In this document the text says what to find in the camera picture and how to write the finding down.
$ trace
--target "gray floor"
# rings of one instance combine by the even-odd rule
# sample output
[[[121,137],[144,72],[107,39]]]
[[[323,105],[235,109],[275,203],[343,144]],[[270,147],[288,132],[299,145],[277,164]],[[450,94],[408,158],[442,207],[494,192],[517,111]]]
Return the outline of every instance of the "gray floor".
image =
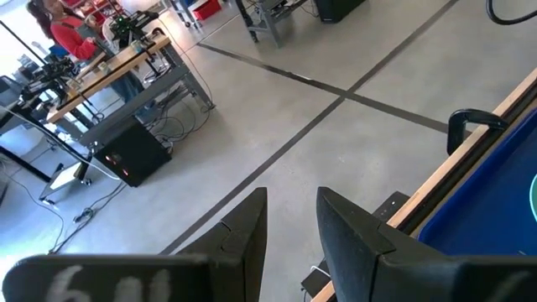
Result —
[[[515,16],[531,9],[530,0],[511,5],[508,10],[498,3],[498,12]],[[427,179],[446,158],[446,135],[421,126],[411,114],[364,106],[356,102],[359,96],[340,99],[324,117],[338,95],[250,63],[326,83],[339,89],[334,93],[356,90],[354,84],[367,75],[351,92],[438,122],[462,107],[493,109],[535,67],[535,21],[495,25],[487,20],[483,0],[369,0],[332,25],[298,10],[279,26],[284,33],[280,49],[262,34],[254,44],[242,20],[233,18],[237,10],[224,6],[197,34],[182,28],[172,13],[162,17],[206,80],[217,109],[199,132],[175,145],[169,164],[141,187],[124,190],[64,252],[160,253],[179,237],[169,248],[172,253],[254,188],[266,186],[268,248],[261,300],[301,301],[300,281],[322,258],[316,188],[329,186],[374,211],[394,191],[411,195]],[[446,12],[438,20],[421,28],[442,8]],[[407,39],[416,29],[423,34]],[[408,45],[399,54],[389,55],[405,40]],[[196,46],[200,42],[254,60],[236,60]],[[391,60],[383,60],[387,55]],[[369,72],[379,62],[386,64]],[[197,108],[194,100],[187,104]],[[185,105],[174,114],[194,122]],[[197,113],[196,123],[203,118]],[[167,127],[174,131],[174,125]],[[70,160],[61,151],[47,151],[34,164],[51,171]],[[256,177],[244,182],[249,175]],[[74,215],[117,185],[96,170],[91,176],[92,187],[74,185],[55,196],[68,230],[75,227]],[[25,171],[13,177],[33,195],[43,185]],[[227,204],[214,216],[199,222],[199,229],[190,227],[221,200]],[[45,253],[60,223],[11,184],[0,207],[0,230],[1,274],[21,257]]]

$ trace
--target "long hair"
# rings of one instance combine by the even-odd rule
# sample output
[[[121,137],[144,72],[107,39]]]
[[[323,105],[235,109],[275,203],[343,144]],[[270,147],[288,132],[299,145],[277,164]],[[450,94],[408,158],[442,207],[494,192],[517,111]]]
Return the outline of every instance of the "long hair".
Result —
[[[56,44],[58,44],[58,41],[52,34],[52,30],[50,30],[50,25],[52,24],[50,12],[47,11],[46,8],[44,8],[43,0],[32,0],[26,5],[26,9],[28,12],[34,16],[35,20],[41,27],[41,30],[43,31],[43,34],[45,37],[52,39]],[[64,7],[65,14],[75,17],[75,18],[81,18],[79,15],[77,15],[75,12],[73,12],[71,9]]]

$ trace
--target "blue tray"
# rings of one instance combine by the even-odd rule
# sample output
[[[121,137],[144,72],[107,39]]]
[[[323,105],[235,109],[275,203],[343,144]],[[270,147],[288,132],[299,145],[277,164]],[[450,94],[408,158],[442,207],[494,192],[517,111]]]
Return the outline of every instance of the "blue tray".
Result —
[[[530,187],[537,174],[537,110],[485,159],[421,230],[447,255],[537,255]]]

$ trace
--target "black computer case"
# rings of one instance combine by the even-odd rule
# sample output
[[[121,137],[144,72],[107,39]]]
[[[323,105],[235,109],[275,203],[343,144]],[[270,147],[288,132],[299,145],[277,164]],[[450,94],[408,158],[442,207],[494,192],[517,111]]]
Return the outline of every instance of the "black computer case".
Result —
[[[338,23],[365,0],[315,0],[322,23]]]
[[[107,132],[93,157],[132,187],[171,160],[168,150],[135,118]]]

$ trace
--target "woman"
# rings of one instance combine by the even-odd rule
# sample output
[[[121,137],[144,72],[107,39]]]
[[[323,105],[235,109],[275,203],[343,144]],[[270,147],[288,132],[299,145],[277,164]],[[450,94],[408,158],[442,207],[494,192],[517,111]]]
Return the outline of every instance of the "woman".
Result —
[[[89,61],[101,52],[95,38],[83,39],[76,31],[84,21],[72,10],[65,8],[60,0],[32,0],[27,9],[37,19],[44,35],[63,46],[78,60]],[[101,35],[101,30],[95,24],[88,25]],[[110,86],[125,102],[143,91],[142,83],[132,72],[115,80]]]

